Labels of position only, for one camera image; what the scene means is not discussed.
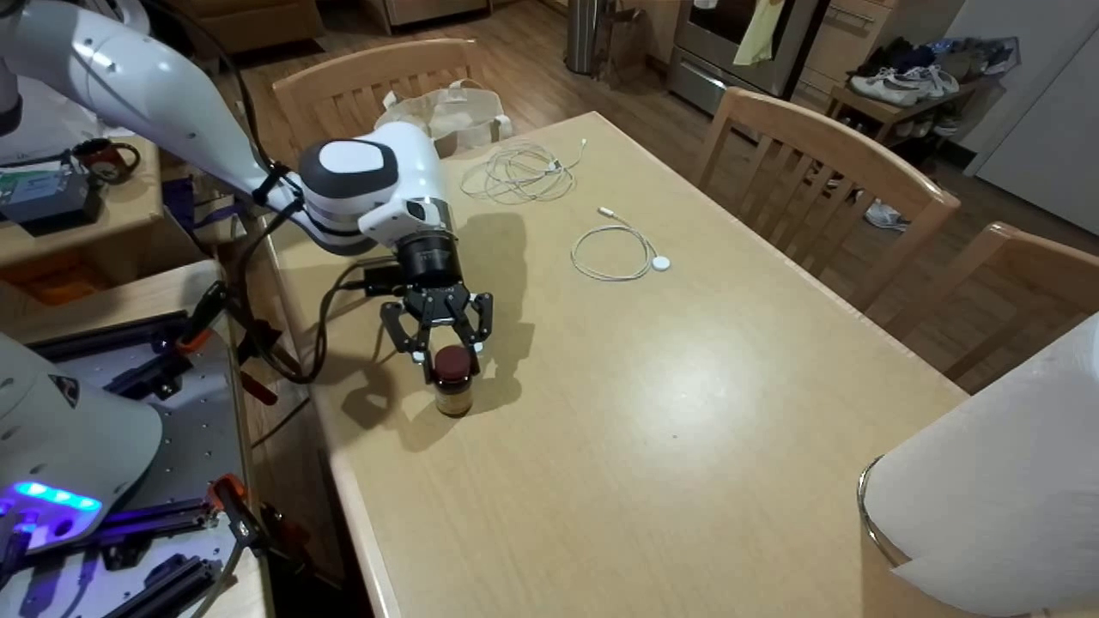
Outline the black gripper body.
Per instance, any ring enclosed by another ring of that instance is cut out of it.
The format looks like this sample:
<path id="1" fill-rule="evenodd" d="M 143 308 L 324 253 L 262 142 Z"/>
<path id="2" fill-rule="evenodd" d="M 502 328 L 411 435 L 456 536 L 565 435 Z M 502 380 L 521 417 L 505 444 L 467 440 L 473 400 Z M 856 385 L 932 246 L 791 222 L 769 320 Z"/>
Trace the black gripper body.
<path id="1" fill-rule="evenodd" d="M 464 308 L 473 291 L 464 285 L 455 235 L 425 230 L 400 241 L 391 264 L 364 272 L 364 291 L 407 305 L 429 335 L 450 328 L 471 345 Z"/>

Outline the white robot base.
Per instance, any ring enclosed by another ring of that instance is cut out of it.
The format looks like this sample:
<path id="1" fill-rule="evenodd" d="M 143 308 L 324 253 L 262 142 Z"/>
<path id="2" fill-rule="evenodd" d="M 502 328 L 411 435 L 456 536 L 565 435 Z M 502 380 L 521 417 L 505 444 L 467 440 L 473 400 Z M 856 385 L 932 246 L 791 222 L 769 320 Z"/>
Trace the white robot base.
<path id="1" fill-rule="evenodd" d="M 28 552 L 76 547 L 147 475 L 154 404 L 79 380 L 0 336 L 0 511 Z"/>

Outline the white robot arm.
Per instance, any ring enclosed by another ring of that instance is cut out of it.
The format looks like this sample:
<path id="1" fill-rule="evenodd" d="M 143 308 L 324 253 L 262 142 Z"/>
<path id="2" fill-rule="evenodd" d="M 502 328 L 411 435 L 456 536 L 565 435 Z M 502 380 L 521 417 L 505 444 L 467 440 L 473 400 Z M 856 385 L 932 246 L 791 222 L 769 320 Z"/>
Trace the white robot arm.
<path id="1" fill-rule="evenodd" d="M 265 162 L 213 78 L 166 43 L 71 0 L 9 0 L 0 59 L 100 120 L 133 132 L 293 220 L 331 253 L 391 246 L 385 328 L 419 365 L 478 368 L 496 299 L 460 275 L 450 199 L 429 133 L 409 120 L 325 138 L 294 169 Z"/>

